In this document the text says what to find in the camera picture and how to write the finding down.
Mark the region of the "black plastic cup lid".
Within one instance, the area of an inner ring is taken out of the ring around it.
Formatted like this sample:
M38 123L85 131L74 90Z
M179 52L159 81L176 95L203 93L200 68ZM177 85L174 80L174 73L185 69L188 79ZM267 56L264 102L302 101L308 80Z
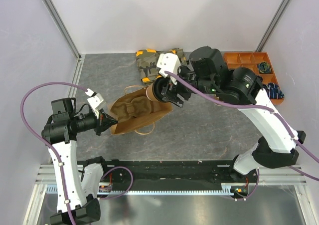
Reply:
M158 78L155 80L155 82L152 84L152 92L155 99L159 102L164 102L163 95L161 94L162 88L166 86L167 84L167 78Z

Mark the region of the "brown paper bag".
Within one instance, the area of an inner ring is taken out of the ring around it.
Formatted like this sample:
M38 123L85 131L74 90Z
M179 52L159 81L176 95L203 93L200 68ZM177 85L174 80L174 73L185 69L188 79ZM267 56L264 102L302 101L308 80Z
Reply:
M124 90L124 96L120 97L115 102L131 101L133 98L146 96L146 89L147 89L146 87L140 86L140 85L128 86ZM172 104L169 102L163 103L159 101L151 101L151 104L153 106L153 109L149 115L144 115L138 118L130 119L125 122L120 122L120 123L118 122L118 124L113 125L110 128L111 134L122 135L122 134L130 133L134 131L140 135L148 135L150 132L141 133L139 132L139 129L149 125L152 125L152 127L155 128L155 124L158 120L162 119L164 116L166 116L167 114L173 111Z

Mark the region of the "cardboard cup carrier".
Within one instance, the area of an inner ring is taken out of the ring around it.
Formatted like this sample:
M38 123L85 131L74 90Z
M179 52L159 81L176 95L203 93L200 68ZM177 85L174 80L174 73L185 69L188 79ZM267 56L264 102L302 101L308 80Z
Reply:
M133 98L131 101L117 101L110 108L110 112L120 122L149 115L153 106L146 96Z

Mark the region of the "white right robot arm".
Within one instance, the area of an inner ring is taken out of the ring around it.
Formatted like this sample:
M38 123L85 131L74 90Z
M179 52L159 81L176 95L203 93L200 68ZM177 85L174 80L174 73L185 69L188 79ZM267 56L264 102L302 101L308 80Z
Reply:
M173 53L162 53L157 61L160 75L167 81L161 89L162 101L183 106L191 93L216 104L242 112L260 131L262 137L247 152L236 156L228 176L239 182L252 170L270 169L296 164L296 146L303 143L305 133L287 124L271 102L259 76L244 67L229 69L221 52L203 46L194 50L183 66Z

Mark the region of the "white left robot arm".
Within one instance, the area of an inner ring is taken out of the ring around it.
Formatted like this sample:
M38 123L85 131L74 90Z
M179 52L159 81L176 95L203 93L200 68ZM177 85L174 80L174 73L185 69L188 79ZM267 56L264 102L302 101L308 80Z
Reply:
M105 101L100 94L88 98L89 111L76 112L75 98L63 98L51 102L51 120L41 132L52 147L51 155L58 192L57 212L50 217L52 225L89 225L101 217L97 199L99 182L106 181L109 169L97 157L84 163L83 171L78 169L76 151L77 135L93 130L96 135L117 124L117 120L103 110Z

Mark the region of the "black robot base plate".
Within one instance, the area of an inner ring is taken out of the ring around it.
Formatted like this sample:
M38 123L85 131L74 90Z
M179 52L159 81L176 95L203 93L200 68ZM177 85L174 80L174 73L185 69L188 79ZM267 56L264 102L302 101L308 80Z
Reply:
M104 182L113 190L219 190L222 184L252 184L257 181L256 170L241 175L232 169L231 160L121 161L96 157L78 161L84 167L101 163L103 171L115 168Z

